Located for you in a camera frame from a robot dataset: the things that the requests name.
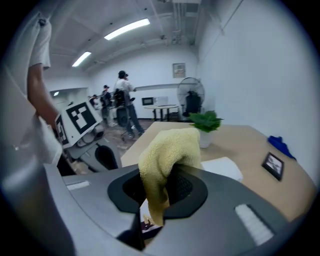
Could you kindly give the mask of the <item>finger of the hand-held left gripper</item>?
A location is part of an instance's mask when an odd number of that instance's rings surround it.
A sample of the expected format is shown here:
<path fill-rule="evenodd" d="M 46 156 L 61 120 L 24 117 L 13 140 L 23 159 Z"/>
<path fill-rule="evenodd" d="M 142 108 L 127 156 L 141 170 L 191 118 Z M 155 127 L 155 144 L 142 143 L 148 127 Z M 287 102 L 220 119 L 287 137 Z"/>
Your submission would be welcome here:
<path fill-rule="evenodd" d="M 119 169 L 122 167 L 118 148 L 106 138 L 97 142 L 96 159 L 106 169 Z"/>
<path fill-rule="evenodd" d="M 72 146 L 72 158 L 85 163 L 93 172 L 106 172 L 115 170 L 116 168 L 105 168 L 96 159 L 97 143 L 92 143 L 84 147 Z"/>

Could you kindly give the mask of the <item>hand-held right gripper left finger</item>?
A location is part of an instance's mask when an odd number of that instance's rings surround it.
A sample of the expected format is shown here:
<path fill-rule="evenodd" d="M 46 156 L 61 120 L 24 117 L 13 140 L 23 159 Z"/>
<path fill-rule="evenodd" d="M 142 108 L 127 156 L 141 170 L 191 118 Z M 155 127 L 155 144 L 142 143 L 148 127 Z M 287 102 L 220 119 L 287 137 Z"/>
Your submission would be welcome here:
<path fill-rule="evenodd" d="M 62 177 L 50 164 L 44 166 L 48 186 L 67 228 L 76 256 L 141 256 L 143 253 L 118 240 L 129 230 L 135 214 L 121 212 L 108 196 L 109 184 L 136 166 Z"/>

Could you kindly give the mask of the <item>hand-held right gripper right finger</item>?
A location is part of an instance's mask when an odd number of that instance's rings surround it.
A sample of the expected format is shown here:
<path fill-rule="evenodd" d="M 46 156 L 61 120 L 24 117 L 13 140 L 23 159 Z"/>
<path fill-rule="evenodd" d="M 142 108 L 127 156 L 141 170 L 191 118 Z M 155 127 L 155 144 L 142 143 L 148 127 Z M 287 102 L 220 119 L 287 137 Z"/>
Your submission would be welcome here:
<path fill-rule="evenodd" d="M 190 166 L 174 175 L 192 182 L 189 195 L 165 210 L 164 225 L 147 245 L 152 256 L 271 255 L 286 218 L 240 182 Z"/>

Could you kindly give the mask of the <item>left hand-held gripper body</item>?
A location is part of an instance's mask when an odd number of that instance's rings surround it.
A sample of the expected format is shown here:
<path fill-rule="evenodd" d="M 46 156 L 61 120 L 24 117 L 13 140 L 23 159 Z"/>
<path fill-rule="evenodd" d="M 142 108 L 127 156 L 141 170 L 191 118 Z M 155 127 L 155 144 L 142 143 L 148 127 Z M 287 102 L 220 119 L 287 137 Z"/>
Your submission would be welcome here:
<path fill-rule="evenodd" d="M 104 137 L 102 118 L 89 101 L 64 108 L 55 119 L 59 142 L 67 155 L 83 155 Z"/>

